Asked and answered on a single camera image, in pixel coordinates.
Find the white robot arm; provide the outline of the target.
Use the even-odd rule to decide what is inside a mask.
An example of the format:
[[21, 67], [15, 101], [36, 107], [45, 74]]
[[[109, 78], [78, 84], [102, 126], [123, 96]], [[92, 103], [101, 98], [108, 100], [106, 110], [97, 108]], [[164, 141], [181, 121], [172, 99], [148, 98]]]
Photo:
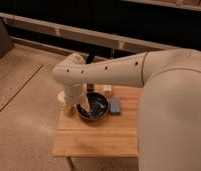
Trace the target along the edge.
[[87, 64], [77, 54], [53, 69], [71, 106], [85, 83], [139, 87], [139, 171], [201, 171], [201, 51], [152, 51]]

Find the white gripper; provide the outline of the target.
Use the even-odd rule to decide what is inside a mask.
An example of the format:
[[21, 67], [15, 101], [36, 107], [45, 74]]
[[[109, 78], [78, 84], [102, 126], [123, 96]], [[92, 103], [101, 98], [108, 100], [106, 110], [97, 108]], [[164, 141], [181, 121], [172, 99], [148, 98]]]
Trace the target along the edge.
[[90, 111], [90, 104], [83, 84], [65, 85], [64, 99], [70, 106], [80, 105], [87, 112]]

